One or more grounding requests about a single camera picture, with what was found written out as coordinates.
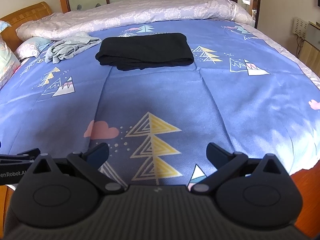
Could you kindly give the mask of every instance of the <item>pink cloud print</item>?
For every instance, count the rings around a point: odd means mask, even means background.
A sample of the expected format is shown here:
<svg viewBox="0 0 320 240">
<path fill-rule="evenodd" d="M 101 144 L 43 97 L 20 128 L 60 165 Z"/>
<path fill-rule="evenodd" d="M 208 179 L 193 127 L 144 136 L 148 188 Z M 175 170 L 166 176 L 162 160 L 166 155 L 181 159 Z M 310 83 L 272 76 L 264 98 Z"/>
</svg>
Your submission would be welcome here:
<svg viewBox="0 0 320 240">
<path fill-rule="evenodd" d="M 90 137 L 91 140 L 96 139 L 113 139 L 119 135 L 119 130 L 115 127 L 109 127 L 105 121 L 94 122 L 92 120 L 83 137 Z"/>
<path fill-rule="evenodd" d="M 314 110 L 319 110 L 320 109 L 320 103 L 318 103 L 317 101 L 315 101 L 313 99 L 311 101 L 309 101 L 309 105 Z"/>
</svg>

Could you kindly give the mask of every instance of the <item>black folded cloth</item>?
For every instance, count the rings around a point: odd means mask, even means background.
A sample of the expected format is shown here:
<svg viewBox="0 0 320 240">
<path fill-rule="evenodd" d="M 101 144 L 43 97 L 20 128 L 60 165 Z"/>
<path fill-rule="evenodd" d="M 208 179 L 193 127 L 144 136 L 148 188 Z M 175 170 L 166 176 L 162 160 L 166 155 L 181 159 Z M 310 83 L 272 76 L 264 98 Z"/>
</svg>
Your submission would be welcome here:
<svg viewBox="0 0 320 240">
<path fill-rule="evenodd" d="M 187 38 L 181 33 L 106 38 L 96 59 L 100 65 L 116 66 L 123 71 L 186 66 L 194 61 Z"/>
</svg>

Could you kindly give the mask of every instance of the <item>blue bed sheet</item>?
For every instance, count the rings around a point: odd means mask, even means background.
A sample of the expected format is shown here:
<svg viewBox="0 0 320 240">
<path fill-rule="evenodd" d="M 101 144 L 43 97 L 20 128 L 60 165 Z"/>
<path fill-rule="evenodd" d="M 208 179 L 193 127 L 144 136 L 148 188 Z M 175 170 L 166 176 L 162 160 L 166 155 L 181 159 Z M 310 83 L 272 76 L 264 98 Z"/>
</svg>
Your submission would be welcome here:
<svg viewBox="0 0 320 240">
<path fill-rule="evenodd" d="M 122 185 L 193 185 L 216 169 L 215 142 L 253 158 L 274 153 L 288 172 L 319 159 L 320 92 L 299 66 L 240 25 L 181 20 L 90 33 L 104 39 L 183 33 L 189 66 L 119 71 L 95 46 L 59 64 L 45 51 L 0 90 L 0 154 L 38 147 L 53 157 L 101 142 L 102 171 Z"/>
</svg>

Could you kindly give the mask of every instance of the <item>wooden headboard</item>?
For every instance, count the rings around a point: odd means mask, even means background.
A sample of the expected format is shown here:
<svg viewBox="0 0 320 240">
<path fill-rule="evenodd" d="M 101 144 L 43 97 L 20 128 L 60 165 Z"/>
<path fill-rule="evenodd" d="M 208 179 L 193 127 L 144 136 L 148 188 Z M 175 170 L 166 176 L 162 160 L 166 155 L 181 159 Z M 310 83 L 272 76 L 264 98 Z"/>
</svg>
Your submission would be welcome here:
<svg viewBox="0 0 320 240">
<path fill-rule="evenodd" d="M 14 52 L 22 44 L 22 41 L 17 36 L 16 29 L 23 23 L 39 20 L 51 14 L 52 11 L 49 5 L 46 2 L 40 2 L 4 16 L 0 20 L 8 22 L 11 27 L 1 32 L 1 37 Z"/>
</svg>

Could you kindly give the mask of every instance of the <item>orange wooden floor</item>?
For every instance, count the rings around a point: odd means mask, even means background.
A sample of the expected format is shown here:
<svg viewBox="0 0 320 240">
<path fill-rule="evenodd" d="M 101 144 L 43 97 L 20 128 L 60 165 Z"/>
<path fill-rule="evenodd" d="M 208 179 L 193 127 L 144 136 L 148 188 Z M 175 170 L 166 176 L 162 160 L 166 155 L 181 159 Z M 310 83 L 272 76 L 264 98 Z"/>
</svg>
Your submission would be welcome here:
<svg viewBox="0 0 320 240">
<path fill-rule="evenodd" d="M 296 227 L 313 238 L 320 233 L 320 162 L 311 170 L 299 171 L 291 177 L 303 198 Z"/>
</svg>

